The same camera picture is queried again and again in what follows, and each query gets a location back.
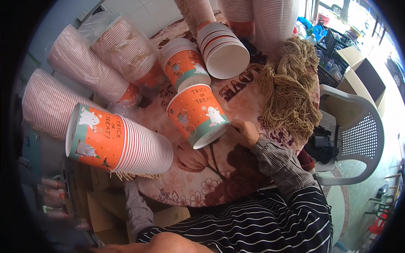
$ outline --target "floral tablecloth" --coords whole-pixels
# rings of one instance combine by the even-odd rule
[[[216,18],[223,21],[221,14]],[[161,49],[170,39],[178,37],[195,41],[184,21],[172,24],[151,40]],[[260,58],[260,55],[252,55],[251,62],[257,63]],[[261,116],[264,98],[256,83],[259,72],[260,67],[251,63],[232,79],[212,78],[213,94],[230,121],[249,120],[256,125],[261,136],[281,143],[298,155],[307,140],[293,139],[286,128],[275,130],[264,125]],[[166,115],[166,107],[175,94],[174,87],[167,83],[160,96],[136,114],[141,125],[166,136],[174,148],[173,164],[162,178],[136,179],[141,192],[170,205],[200,207],[231,202],[272,185],[271,178],[259,172],[255,155],[226,133],[210,145],[194,150]],[[312,91],[311,99],[319,104],[319,84]]]

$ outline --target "electrical outlet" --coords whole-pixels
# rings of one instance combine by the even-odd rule
[[[83,9],[83,11],[80,13],[79,16],[77,16],[77,19],[82,22],[83,19],[89,14],[89,12],[86,9]]]

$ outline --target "white wall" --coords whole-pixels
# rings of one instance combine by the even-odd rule
[[[218,9],[217,0],[209,2],[213,10]],[[148,38],[183,18],[173,0],[105,0],[103,4],[112,13],[134,20]]]

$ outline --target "rose pattern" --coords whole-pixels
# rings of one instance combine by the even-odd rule
[[[207,206],[237,200],[271,182],[269,176],[259,171],[256,156],[240,144],[229,152],[227,162],[236,170],[232,171],[225,181],[219,183],[214,191],[205,195],[204,203]]]
[[[208,165],[208,154],[204,149],[193,149],[188,142],[177,146],[179,168],[188,172],[200,172]]]

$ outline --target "tree trunk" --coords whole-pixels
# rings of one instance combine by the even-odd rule
[[[340,20],[345,24],[349,23],[349,21],[347,19],[347,16],[349,13],[349,4],[350,4],[350,0],[343,1],[343,7],[342,7],[341,14],[340,14]]]

